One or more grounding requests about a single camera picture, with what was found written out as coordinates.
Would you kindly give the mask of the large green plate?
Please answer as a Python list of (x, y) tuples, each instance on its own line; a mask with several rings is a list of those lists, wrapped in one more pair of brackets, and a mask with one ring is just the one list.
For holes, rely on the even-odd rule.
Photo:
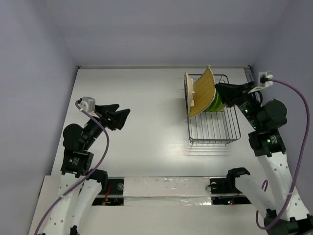
[(217, 101), (217, 91), (216, 91), (216, 94), (215, 94), (215, 98), (213, 100), (213, 102), (208, 106), (208, 108), (205, 110), (206, 112), (212, 112), (212, 109)]

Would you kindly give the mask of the square bamboo tray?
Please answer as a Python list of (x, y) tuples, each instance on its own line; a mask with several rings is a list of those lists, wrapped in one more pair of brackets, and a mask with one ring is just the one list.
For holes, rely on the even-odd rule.
[(206, 70), (200, 78), (193, 83), (193, 106), (189, 109), (189, 117), (204, 112), (214, 101), (216, 96), (215, 77), (211, 67), (207, 65)]

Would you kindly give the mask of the fan-shaped bamboo tray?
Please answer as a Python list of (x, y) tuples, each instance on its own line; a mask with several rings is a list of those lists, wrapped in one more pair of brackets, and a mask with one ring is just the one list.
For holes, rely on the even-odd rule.
[(191, 108), (194, 107), (194, 80), (190, 77), (190, 75), (186, 72), (185, 73), (185, 85), (186, 85), (186, 97), (187, 97), (187, 111), (188, 116), (191, 117)]

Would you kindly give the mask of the small green plate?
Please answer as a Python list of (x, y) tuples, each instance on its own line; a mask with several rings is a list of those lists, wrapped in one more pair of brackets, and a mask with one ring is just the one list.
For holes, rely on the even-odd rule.
[(222, 111), (225, 107), (225, 104), (222, 103), (221, 97), (219, 93), (217, 93), (217, 101), (212, 109), (212, 112), (219, 112)]

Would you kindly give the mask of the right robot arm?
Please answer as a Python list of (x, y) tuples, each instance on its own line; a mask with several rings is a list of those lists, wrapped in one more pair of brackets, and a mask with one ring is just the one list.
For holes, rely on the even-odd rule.
[(242, 85), (217, 84), (222, 103), (237, 106), (254, 129), (248, 140), (266, 175), (259, 186), (244, 167), (228, 171), (225, 186), (231, 192), (241, 192), (256, 208), (269, 235), (307, 235), (313, 231), (313, 216), (305, 207), (295, 187), (287, 161), (287, 149), (279, 128), (287, 123), (287, 108), (272, 99), (262, 105), (253, 93), (260, 90), (253, 82)]

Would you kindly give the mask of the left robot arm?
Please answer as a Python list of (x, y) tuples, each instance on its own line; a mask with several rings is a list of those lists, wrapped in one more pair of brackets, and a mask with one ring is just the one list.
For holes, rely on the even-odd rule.
[[(72, 123), (63, 130), (58, 197), (42, 216), (36, 235), (78, 235), (97, 195), (110, 191), (107, 172), (99, 170), (109, 149), (107, 130), (121, 130), (131, 110), (120, 110), (118, 104), (96, 105), (91, 97), (80, 98), (75, 106), (89, 120), (84, 126)], [(106, 136), (105, 150), (91, 167), (94, 154), (89, 149), (101, 134)]]

